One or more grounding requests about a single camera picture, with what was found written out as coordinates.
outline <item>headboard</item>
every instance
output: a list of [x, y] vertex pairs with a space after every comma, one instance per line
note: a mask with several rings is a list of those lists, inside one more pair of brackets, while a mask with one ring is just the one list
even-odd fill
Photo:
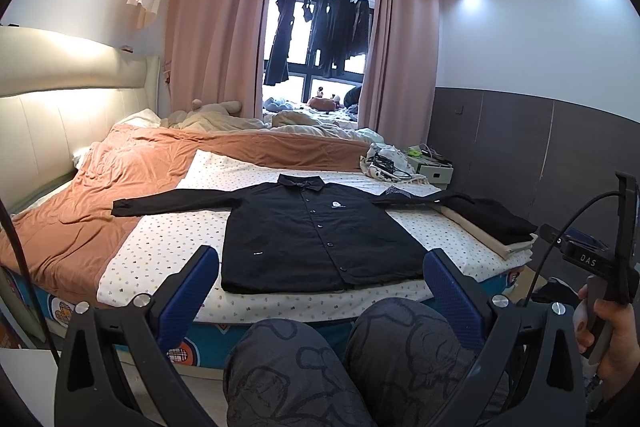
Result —
[[0, 198], [18, 210], [73, 172], [78, 150], [145, 108], [160, 59], [33, 28], [0, 26]]

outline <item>blue gripper pad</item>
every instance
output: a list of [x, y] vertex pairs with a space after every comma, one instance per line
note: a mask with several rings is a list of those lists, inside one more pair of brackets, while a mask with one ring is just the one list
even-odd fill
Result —
[[171, 274], [156, 290], [150, 325], [163, 353], [180, 345], [219, 270], [218, 252], [203, 245], [180, 272]]
[[[447, 319], [456, 334], [458, 342], [465, 349], [469, 349], [478, 355], [482, 351], [486, 340], [487, 324], [485, 319], [487, 317], [483, 317], [481, 312], [478, 311], [478, 308], [472, 302], [474, 296], [469, 296], [465, 292], [463, 285], [466, 286], [467, 290], [472, 283], [478, 285], [477, 289], [486, 298], [487, 295], [484, 290], [475, 280], [462, 275], [458, 267], [453, 264], [440, 248], [431, 250], [424, 256], [422, 270], [424, 281], [438, 303], [438, 310]], [[478, 294], [475, 288], [471, 290], [476, 294], [476, 298], [482, 298], [482, 295]], [[488, 305], [483, 311], [485, 315], [487, 311], [489, 314], [491, 313]]]

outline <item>shirt collar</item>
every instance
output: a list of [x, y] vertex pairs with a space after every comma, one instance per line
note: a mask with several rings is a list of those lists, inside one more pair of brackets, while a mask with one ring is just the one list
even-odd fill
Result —
[[314, 190], [316, 192], [320, 192], [324, 187], [324, 182], [320, 176], [296, 178], [295, 176], [286, 176], [285, 174], [281, 174], [278, 177], [278, 184], [285, 185], [286, 187], [309, 188], [309, 190]]

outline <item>wainscoting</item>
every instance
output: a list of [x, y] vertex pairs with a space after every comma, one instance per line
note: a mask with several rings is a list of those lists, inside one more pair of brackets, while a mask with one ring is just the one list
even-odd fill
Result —
[[[559, 228], [592, 197], [616, 190], [615, 171], [640, 178], [640, 123], [536, 96], [437, 87], [428, 143], [454, 163], [450, 188], [494, 198], [536, 225]], [[577, 228], [613, 246], [617, 222], [610, 198]], [[546, 247], [537, 242], [530, 267]], [[588, 274], [556, 250], [542, 275], [578, 289]]]

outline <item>person's leg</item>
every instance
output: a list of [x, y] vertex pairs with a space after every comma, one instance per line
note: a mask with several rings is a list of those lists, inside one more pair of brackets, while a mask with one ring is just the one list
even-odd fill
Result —
[[[438, 312], [388, 298], [356, 321], [344, 365], [379, 427], [422, 427], [474, 360]], [[499, 412], [507, 394], [505, 375], [483, 418]]]
[[375, 427], [327, 341], [284, 319], [254, 324], [226, 362], [228, 427]]

